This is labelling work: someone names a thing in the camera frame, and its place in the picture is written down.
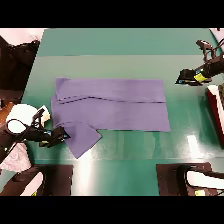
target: purple cloth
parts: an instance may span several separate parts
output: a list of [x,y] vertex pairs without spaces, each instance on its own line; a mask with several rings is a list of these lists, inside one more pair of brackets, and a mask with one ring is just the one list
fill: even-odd
[[101,138],[97,129],[170,131],[162,80],[59,78],[52,113],[76,158]]

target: yellow label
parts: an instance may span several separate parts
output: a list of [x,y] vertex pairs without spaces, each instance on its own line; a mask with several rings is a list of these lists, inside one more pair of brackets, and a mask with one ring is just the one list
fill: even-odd
[[37,196],[37,191],[34,192],[31,196]]
[[196,196],[205,196],[205,191],[204,190],[197,190],[195,191]]
[[199,73],[198,75],[195,75],[194,78],[198,81],[198,82],[203,82],[208,78],[205,78],[201,73]]

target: green table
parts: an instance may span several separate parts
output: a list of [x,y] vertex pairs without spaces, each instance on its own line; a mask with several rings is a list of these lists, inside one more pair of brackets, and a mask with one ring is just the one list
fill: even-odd
[[[224,172],[206,86],[174,84],[180,70],[202,64],[198,39],[216,45],[203,28],[45,30],[23,103],[50,109],[57,77],[162,79],[171,132],[99,130],[103,138],[79,160],[66,144],[29,143],[32,161],[73,164],[72,195],[159,195],[157,163],[208,161]],[[213,83],[223,83],[222,76]]]

